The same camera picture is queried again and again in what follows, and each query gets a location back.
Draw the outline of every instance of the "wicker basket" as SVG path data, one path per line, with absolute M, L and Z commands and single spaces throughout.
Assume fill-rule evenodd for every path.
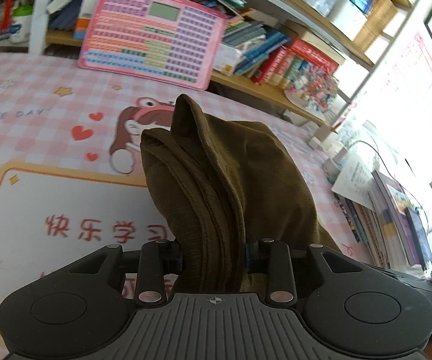
M 368 21 L 357 34 L 354 43 L 363 51 L 367 51 L 396 14 L 397 9 L 391 0 L 374 0 Z

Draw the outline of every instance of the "olive brown fabric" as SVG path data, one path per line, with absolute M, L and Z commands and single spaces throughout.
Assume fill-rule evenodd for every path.
M 247 232 L 294 249 L 337 249 L 301 173 L 264 124 L 221 120 L 181 95 L 171 131 L 144 130 L 140 147 L 151 197 L 184 254 L 175 291 L 248 289 Z

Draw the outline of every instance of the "pink learning board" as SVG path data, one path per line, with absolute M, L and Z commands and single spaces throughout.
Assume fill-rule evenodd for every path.
M 99 0 L 79 66 L 204 91 L 225 29 L 188 0 Z

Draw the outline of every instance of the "cartoon girl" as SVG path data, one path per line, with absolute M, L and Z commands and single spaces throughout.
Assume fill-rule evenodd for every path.
M 160 103 L 150 97 L 140 97 L 136 107 L 128 107 L 117 121 L 116 137 L 109 149 L 109 163 L 117 173 L 127 175 L 140 164 L 141 133 L 147 128 L 170 129 L 174 102 Z

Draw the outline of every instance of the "cartoon eye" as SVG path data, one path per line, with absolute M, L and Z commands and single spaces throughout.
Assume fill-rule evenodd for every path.
M 141 97 L 138 101 L 137 104 L 140 107 L 148 107 L 148 108 L 152 108 L 155 107 L 159 104 L 159 102 L 157 100 L 154 100 L 150 97 Z

